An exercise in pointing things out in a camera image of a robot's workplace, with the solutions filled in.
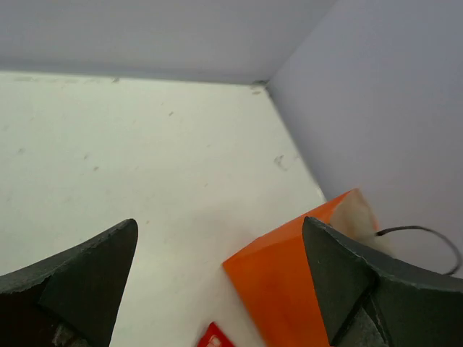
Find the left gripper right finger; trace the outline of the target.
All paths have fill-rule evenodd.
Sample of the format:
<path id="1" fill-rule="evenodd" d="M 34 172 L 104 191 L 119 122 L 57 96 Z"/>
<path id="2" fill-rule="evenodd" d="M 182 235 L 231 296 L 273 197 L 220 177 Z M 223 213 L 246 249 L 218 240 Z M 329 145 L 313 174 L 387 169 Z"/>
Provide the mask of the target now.
<path id="1" fill-rule="evenodd" d="M 462 279 L 395 259 L 305 218 L 302 238 L 331 346 L 461 346 Z"/>

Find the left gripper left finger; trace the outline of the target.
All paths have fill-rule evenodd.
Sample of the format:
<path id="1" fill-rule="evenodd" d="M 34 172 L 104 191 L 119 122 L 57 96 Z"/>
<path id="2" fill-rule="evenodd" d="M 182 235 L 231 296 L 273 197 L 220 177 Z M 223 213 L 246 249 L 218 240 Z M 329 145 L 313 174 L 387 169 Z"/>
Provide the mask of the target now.
<path id="1" fill-rule="evenodd" d="M 1 276 L 2 346 L 109 346 L 132 266 L 137 222 Z"/>

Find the orange paper bag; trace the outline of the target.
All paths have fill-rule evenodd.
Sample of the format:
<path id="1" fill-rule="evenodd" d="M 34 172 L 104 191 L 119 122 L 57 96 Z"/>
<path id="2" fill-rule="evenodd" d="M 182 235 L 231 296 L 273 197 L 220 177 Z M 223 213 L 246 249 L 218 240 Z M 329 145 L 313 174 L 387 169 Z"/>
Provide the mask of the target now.
<path id="1" fill-rule="evenodd" d="M 378 227 L 358 189 L 325 202 L 257 238 L 224 262 L 224 269 L 268 346 L 331 346 L 315 295 L 302 238 L 305 218 L 393 256 L 384 242 L 390 228 Z M 462 254 L 444 275 L 455 277 Z"/>

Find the red snack packet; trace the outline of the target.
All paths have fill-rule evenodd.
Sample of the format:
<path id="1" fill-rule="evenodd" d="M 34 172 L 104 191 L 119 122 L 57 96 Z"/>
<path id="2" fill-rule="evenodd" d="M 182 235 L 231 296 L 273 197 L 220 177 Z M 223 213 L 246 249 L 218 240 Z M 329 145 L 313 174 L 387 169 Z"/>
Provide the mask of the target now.
<path id="1" fill-rule="evenodd" d="M 197 342 L 197 347 L 234 347 L 220 327 L 211 322 Z"/>

